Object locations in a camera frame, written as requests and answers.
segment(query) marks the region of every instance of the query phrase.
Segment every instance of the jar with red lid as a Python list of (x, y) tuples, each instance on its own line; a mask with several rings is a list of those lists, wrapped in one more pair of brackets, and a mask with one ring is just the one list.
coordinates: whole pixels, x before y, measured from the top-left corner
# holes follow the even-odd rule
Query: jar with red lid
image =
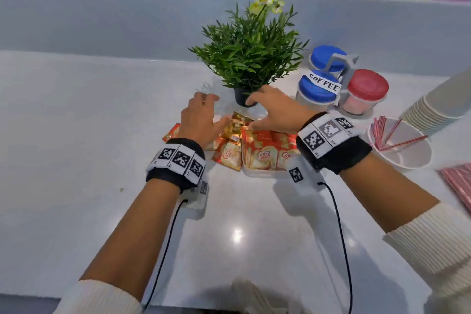
[(346, 90), (341, 91), (339, 108), (345, 113), (361, 116), (376, 103), (381, 102), (389, 91), (389, 84), (379, 73), (358, 69)]

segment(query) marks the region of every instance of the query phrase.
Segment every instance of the blue lid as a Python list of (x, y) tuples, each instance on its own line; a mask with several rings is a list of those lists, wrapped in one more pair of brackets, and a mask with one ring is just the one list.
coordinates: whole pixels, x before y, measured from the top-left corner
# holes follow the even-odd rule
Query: blue lid
[[(331, 56), (334, 53), (338, 53), (340, 55), (347, 55), (347, 53), (339, 49), (338, 47), (335, 46), (329, 46), (329, 45), (321, 45), (316, 47), (314, 50), (312, 50), (311, 54), (311, 62), (312, 64), (319, 69), (324, 69), (327, 66), (327, 63), (329, 62)], [(333, 61), (332, 66), (329, 69), (329, 72), (338, 72), (342, 71), (345, 68), (343, 65), (343, 62), (341, 61)]]
[[(328, 72), (319, 70), (311, 70), (311, 72), (318, 76), (322, 76), (333, 83), (339, 83), (337, 79)], [(303, 75), (299, 80), (298, 88), (306, 98), (318, 103), (333, 102), (335, 97), (337, 97), (335, 93), (314, 85), (306, 75)]]

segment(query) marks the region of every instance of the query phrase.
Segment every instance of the black plant pot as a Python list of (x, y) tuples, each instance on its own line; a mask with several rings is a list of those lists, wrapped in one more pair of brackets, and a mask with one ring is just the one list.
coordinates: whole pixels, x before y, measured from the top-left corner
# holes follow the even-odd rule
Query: black plant pot
[(245, 104), (245, 101), (247, 100), (247, 98), (249, 98), (252, 92), (253, 92), (252, 90), (246, 90), (244, 88), (234, 88), (235, 101), (237, 102), (239, 106), (242, 106), (245, 108), (250, 108), (250, 107), (255, 106), (257, 104), (256, 102), (252, 104), (251, 106), (247, 106)]

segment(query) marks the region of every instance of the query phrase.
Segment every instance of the black cable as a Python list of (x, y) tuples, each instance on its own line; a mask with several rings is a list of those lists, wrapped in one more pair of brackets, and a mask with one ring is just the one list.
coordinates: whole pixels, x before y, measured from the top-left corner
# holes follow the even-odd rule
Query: black cable
[(345, 264), (347, 265), (347, 274), (349, 276), (349, 288), (350, 288), (349, 314), (350, 314), (352, 312), (352, 305), (353, 305), (352, 278), (350, 275), (350, 265), (349, 265), (349, 258), (347, 256), (347, 248), (345, 247), (345, 240), (343, 239), (343, 231), (342, 231), (342, 224), (340, 223), (339, 209), (337, 208), (337, 203), (335, 202), (332, 189), (326, 183), (322, 181), (318, 182), (317, 185), (324, 185), (325, 187), (327, 187), (327, 189), (330, 192), (330, 195), (332, 196), (333, 205), (335, 207), (335, 213), (337, 214), (337, 221), (339, 222), (340, 238), (342, 239), (343, 254), (345, 255)]
[(156, 290), (157, 281), (158, 281), (158, 279), (159, 279), (160, 271), (162, 270), (162, 266), (163, 266), (163, 260), (165, 259), (165, 255), (167, 254), (167, 251), (168, 251), (168, 249), (169, 249), (170, 237), (172, 236), (173, 226), (174, 226), (174, 224), (175, 224), (175, 220), (177, 219), (178, 211), (180, 210), (180, 207), (181, 207), (185, 202), (188, 202), (188, 200), (187, 200), (187, 199), (182, 200), (181, 203), (180, 203), (180, 205), (178, 205), (177, 210), (175, 211), (175, 216), (173, 217), (172, 226), (170, 227), (169, 238), (168, 238), (168, 240), (167, 240), (167, 246), (165, 247), (165, 251), (163, 252), (162, 261), (160, 262), (159, 271), (157, 272), (157, 276), (156, 276), (156, 281), (154, 282), (154, 286), (152, 287), (152, 292), (150, 293), (149, 299), (148, 299), (147, 303), (146, 303), (145, 306), (144, 306), (144, 310), (147, 310), (147, 307), (148, 307), (149, 304), (150, 304), (150, 301), (151, 301), (151, 299), (152, 299), (152, 296), (154, 295), (154, 291)]

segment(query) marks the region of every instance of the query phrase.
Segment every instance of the person's left hand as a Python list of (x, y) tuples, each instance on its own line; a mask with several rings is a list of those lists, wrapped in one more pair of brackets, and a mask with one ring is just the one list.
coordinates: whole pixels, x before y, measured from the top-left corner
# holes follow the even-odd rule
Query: person's left hand
[(196, 92), (188, 107), (181, 111), (180, 130), (176, 138), (192, 139), (203, 149), (215, 140), (230, 122), (230, 116), (224, 116), (213, 123), (214, 102), (218, 100), (219, 96), (215, 94)]

